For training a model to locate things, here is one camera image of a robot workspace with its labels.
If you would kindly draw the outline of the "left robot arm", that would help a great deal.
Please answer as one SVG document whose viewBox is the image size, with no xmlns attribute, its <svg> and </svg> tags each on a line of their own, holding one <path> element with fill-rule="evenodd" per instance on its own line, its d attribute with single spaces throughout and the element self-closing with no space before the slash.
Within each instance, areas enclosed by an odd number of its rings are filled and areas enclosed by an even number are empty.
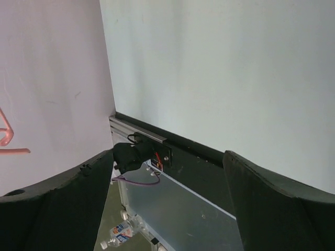
<svg viewBox="0 0 335 251">
<path fill-rule="evenodd" d="M 153 158 L 155 149 L 152 141 L 139 133 L 129 134 L 129 143 L 117 143 L 113 147 L 115 169 L 124 173 L 137 170 L 142 163 Z"/>
</svg>

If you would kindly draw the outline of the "pink clothes hanger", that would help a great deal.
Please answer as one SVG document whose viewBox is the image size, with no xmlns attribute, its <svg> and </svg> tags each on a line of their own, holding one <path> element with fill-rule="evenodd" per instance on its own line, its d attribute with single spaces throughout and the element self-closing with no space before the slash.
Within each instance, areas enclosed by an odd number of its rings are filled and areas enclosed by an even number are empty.
<svg viewBox="0 0 335 251">
<path fill-rule="evenodd" d="M 1 109 L 1 117 L 5 124 L 5 128 L 1 128 L 1 133 L 4 133 L 4 136 L 1 138 L 1 155 L 29 154 L 31 151 L 28 148 L 4 149 L 4 147 L 7 146 L 12 141 L 14 137 L 14 130 L 11 127 L 2 109 Z"/>
</svg>

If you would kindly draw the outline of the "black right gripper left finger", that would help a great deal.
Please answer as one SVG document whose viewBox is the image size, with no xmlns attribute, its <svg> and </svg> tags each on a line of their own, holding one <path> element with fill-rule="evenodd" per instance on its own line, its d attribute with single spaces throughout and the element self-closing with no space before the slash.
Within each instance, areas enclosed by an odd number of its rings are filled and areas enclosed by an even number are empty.
<svg viewBox="0 0 335 251">
<path fill-rule="evenodd" d="M 103 151 L 1 196 L 1 250 L 93 250 L 113 162 Z"/>
</svg>

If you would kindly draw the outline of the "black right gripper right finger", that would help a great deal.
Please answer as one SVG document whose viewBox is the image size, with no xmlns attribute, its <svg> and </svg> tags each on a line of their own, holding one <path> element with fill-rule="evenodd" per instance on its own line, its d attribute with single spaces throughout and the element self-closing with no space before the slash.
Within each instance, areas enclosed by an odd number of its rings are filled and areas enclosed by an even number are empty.
<svg viewBox="0 0 335 251">
<path fill-rule="evenodd" d="M 232 151 L 223 166 L 244 250 L 334 250 L 334 195 Z"/>
</svg>

